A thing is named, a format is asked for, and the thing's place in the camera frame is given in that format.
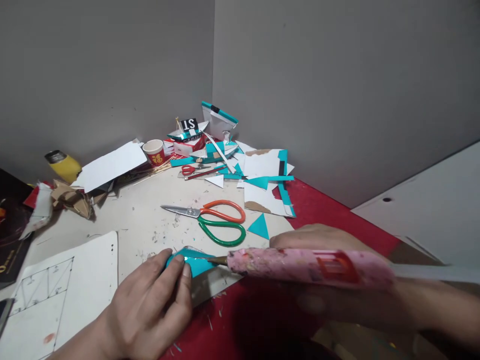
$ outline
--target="green-handled scissors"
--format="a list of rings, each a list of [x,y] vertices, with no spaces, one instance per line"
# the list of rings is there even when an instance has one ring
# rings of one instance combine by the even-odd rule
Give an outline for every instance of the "green-handled scissors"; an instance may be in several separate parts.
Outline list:
[[[230,205],[231,207],[235,208],[238,210],[240,213],[240,218],[234,218],[231,216],[228,216],[224,213],[218,212],[216,210],[212,210],[211,208],[214,207],[215,205]],[[242,241],[244,241],[245,236],[247,233],[245,232],[245,228],[240,225],[245,221],[245,211],[236,203],[230,200],[216,200],[209,202],[208,204],[205,204],[203,208],[201,209],[194,209],[190,207],[179,207],[179,206],[169,206],[169,205],[161,205],[161,207],[165,210],[168,210],[172,213],[180,214],[180,215],[185,215],[191,218],[196,218],[198,219],[198,224],[202,228],[202,230],[205,232],[205,234],[208,235],[210,239],[212,239],[215,243],[218,245],[224,246],[224,247],[235,247],[237,245],[240,245]],[[214,215],[220,219],[226,220],[226,221],[211,221],[207,220],[200,215],[203,214],[210,214]],[[210,230],[208,229],[207,225],[209,226],[217,226],[217,227],[223,227],[223,228],[235,228],[240,230],[241,234],[240,237],[237,240],[234,241],[223,241],[220,240],[218,237],[215,237]]]

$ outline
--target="table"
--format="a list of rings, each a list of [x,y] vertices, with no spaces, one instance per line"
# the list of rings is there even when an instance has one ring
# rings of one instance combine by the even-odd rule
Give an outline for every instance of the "table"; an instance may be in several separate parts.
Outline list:
[[[119,282],[149,255],[166,247],[179,250],[190,245],[215,256],[224,255],[227,249],[213,243],[195,219],[176,216],[160,205],[200,207],[218,199],[242,205],[243,190],[237,189],[235,183],[225,182],[222,189],[204,180],[184,181],[177,178],[178,171],[169,169],[135,186],[122,188],[118,198],[109,197],[101,209],[96,209],[95,221],[62,211],[48,227],[38,231],[23,266],[84,244],[89,238],[111,230],[118,232]],[[287,188],[297,218],[288,222],[283,217],[266,214],[270,236],[306,224],[323,223],[350,232],[382,255],[388,255],[399,242],[299,180],[289,182]],[[236,215],[236,210],[228,206],[221,209]],[[244,225],[248,228],[260,213],[250,210],[245,213]],[[236,230],[231,228],[216,227],[212,232],[226,239],[237,236]],[[268,243],[247,232],[241,247],[261,248]],[[196,304],[217,295],[195,308],[191,325],[165,353],[165,358],[197,359],[201,358],[199,354],[206,354],[209,359],[223,359],[229,352],[231,359],[245,359],[253,351],[268,347],[270,341],[277,342],[282,337],[308,337],[318,327],[315,319],[296,307],[284,284],[252,278],[235,283],[237,280],[236,275],[217,268],[202,279],[199,286],[193,287]],[[1,290],[0,299],[11,296],[15,286]]]

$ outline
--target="white table surface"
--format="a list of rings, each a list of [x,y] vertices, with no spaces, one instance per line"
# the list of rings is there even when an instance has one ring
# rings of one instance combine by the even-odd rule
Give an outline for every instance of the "white table surface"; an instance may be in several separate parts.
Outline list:
[[[135,186],[123,187],[118,197],[108,197],[101,208],[95,207],[95,221],[86,220],[69,210],[61,211],[59,216],[54,215],[53,221],[35,234],[19,277],[26,266],[112,230],[118,233],[119,283],[149,255],[158,254],[165,248],[178,251],[185,246],[192,246],[207,254],[223,256],[229,250],[268,247],[268,240],[248,231],[240,246],[227,248],[217,245],[203,232],[196,219],[162,209],[160,205],[201,208],[219,199],[244,206],[244,190],[237,188],[236,182],[225,182],[224,188],[220,188],[205,180],[185,181],[177,177],[179,170],[178,167],[171,168]],[[234,217],[239,216],[230,206],[220,205],[215,209]],[[245,214],[243,226],[248,229],[262,213],[245,210]],[[205,218],[218,219],[211,215],[205,215]],[[284,217],[265,214],[265,219],[270,237],[293,230]],[[232,228],[210,227],[210,230],[223,240],[234,240],[239,236],[239,231]],[[221,266],[198,276],[192,287],[194,303],[199,304],[223,291],[238,279],[238,275],[230,274]],[[11,297],[16,286],[17,283],[0,290],[0,300]]]

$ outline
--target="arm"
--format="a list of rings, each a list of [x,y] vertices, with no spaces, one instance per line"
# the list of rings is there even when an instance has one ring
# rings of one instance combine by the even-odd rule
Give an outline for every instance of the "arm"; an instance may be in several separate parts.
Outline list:
[[[171,249],[149,258],[120,284],[112,302],[48,360],[157,360],[192,316],[192,275]]]
[[[374,252],[349,233],[321,224],[275,236],[270,246]],[[384,331],[433,330],[480,351],[480,299],[440,281],[399,279],[389,291],[304,286],[297,301],[306,312],[331,320]]]

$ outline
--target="red cup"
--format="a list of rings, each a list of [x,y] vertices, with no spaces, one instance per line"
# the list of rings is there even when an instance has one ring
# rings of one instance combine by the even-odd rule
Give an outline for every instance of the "red cup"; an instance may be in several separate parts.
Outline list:
[[[164,142],[162,140],[147,141],[141,148],[150,159],[151,165],[155,168],[167,160],[165,157]]]

